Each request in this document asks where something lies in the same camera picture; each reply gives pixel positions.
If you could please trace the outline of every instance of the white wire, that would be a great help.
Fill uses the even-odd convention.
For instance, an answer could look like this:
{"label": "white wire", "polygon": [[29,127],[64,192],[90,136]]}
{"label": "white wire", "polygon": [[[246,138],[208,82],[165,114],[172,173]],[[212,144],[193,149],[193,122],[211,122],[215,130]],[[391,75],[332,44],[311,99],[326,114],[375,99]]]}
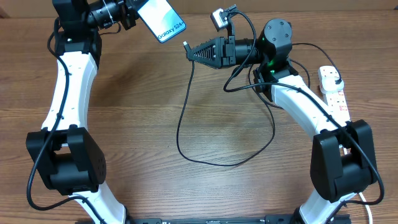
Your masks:
{"label": "white wire", "polygon": [[112,15],[111,15],[111,12],[110,12],[109,9],[108,9],[108,5],[106,4],[105,0],[102,0],[102,2],[104,3],[106,10],[108,11],[109,18],[111,19],[112,25],[113,25],[115,22],[113,21],[113,17],[112,17]]}
{"label": "white wire", "polygon": [[[347,155],[347,149],[343,147],[344,155]],[[363,202],[366,202],[365,196],[362,194],[362,192],[359,193],[359,196],[361,197]],[[369,217],[369,224],[373,224],[373,217],[372,217],[372,212],[371,212],[371,207],[369,205],[365,205],[366,211],[368,211],[368,217]]]}

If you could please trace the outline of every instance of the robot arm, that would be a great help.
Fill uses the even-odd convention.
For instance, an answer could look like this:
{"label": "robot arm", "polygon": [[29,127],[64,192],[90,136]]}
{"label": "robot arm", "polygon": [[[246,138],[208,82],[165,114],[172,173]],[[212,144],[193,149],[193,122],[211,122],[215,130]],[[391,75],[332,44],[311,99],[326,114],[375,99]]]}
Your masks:
{"label": "robot arm", "polygon": [[[93,56],[79,52],[67,52],[61,56],[61,59],[68,66],[70,75],[70,84],[63,117],[57,130],[67,130],[71,125],[78,128],[87,127],[87,111],[90,99],[91,86],[97,74],[97,66]],[[60,107],[63,90],[65,88],[65,71],[62,64],[58,61],[58,78],[55,85],[54,96],[50,112],[45,119],[42,129],[51,129],[57,118]]]}
{"label": "robot arm", "polygon": [[[45,186],[58,190],[61,195],[80,198],[75,200],[95,223],[125,224],[131,221],[128,211],[105,182],[104,154],[87,131],[91,86],[101,58],[102,40],[98,30],[117,22],[121,22],[126,30],[132,28],[139,18],[138,10],[147,1],[99,0],[92,4],[86,0],[52,1],[63,28],[62,32],[54,33],[55,53],[68,68],[69,85],[66,85],[65,69],[58,61],[58,78],[50,111],[42,130],[27,135],[26,146],[34,161],[40,155],[36,166]],[[66,86],[68,94],[62,119],[51,135],[49,130],[56,124]],[[69,147],[70,153],[56,154],[61,147]]]}
{"label": "robot arm", "polygon": [[[351,154],[340,156],[340,146],[351,148],[351,143],[341,131],[328,120],[323,112],[301,92],[279,85],[261,83],[282,83],[308,93],[328,114],[331,109],[307,86],[289,59],[292,50],[292,28],[283,19],[273,19],[263,28],[253,46],[253,40],[235,40],[231,18],[236,7],[217,10],[211,19],[217,31],[228,30],[228,38],[218,37],[197,47],[184,43],[187,58],[213,68],[228,68],[248,63],[260,64],[253,71],[256,91],[265,94],[270,101],[288,112],[303,127],[313,140],[310,175],[315,190],[300,208],[296,209],[291,221],[275,223],[325,223],[344,200],[376,182],[364,156],[355,149]],[[365,155],[376,167],[371,128],[364,121],[350,122],[335,119],[336,122],[356,140]]]}

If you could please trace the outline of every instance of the plug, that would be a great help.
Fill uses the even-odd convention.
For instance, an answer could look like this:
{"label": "plug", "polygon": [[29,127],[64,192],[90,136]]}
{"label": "plug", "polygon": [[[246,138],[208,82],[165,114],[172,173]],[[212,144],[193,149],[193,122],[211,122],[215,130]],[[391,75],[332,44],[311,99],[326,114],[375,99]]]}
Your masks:
{"label": "plug", "polygon": [[210,15],[217,32],[228,27],[228,18],[224,15],[223,9],[217,9]]}
{"label": "plug", "polygon": [[336,93],[343,90],[344,81],[336,83],[339,80],[339,75],[335,67],[333,66],[322,66],[318,70],[318,76],[320,81],[320,89],[323,94]]}
{"label": "plug", "polygon": [[189,44],[187,43],[187,41],[184,41],[184,49],[185,51],[188,53],[191,51],[191,47],[189,46]]}

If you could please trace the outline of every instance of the green led light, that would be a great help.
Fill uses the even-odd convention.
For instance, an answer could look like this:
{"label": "green led light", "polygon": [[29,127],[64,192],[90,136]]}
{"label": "green led light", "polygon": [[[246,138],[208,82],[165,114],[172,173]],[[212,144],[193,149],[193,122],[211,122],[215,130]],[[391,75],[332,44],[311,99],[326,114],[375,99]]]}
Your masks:
{"label": "green led light", "polygon": [[271,67],[271,66],[273,66],[273,65],[274,65],[274,60],[270,61],[270,62],[267,64],[268,67]]}

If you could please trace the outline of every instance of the cable clip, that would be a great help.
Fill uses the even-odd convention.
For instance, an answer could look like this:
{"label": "cable clip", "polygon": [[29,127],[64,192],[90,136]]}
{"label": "cable clip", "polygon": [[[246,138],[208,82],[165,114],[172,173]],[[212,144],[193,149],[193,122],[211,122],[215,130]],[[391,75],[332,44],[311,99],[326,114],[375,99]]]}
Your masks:
{"label": "cable clip", "polygon": [[64,119],[64,117],[63,117],[62,114],[60,114],[60,113],[57,113],[57,118]]}
{"label": "cable clip", "polygon": [[87,201],[88,201],[88,198],[86,198],[86,197],[81,200],[82,203],[87,203]]}

